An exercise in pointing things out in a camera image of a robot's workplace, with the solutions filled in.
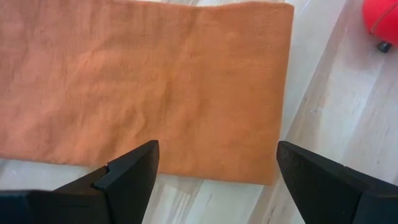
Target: orange towel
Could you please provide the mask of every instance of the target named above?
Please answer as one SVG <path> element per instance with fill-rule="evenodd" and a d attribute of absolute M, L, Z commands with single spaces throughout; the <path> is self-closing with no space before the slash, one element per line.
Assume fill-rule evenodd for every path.
<path fill-rule="evenodd" d="M 0 156 L 270 184 L 293 7 L 0 0 Z"/>

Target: laminate floor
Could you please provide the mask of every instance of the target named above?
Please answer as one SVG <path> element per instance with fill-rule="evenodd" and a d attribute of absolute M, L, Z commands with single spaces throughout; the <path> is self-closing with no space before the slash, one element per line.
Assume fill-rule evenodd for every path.
<path fill-rule="evenodd" d="M 166 0 L 197 6 L 232 0 Z M 379 53 L 361 0 L 295 6 L 281 139 L 398 184 L 398 50 Z M 55 189 L 91 169 L 0 161 L 0 189 Z M 159 175 L 144 223 L 303 223 L 283 180 L 273 186 Z"/>

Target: red object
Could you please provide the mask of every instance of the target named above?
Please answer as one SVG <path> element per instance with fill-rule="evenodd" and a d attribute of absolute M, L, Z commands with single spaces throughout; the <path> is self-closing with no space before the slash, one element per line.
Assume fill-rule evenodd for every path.
<path fill-rule="evenodd" d="M 371 34 L 398 45 L 397 0 L 364 0 L 363 17 Z"/>

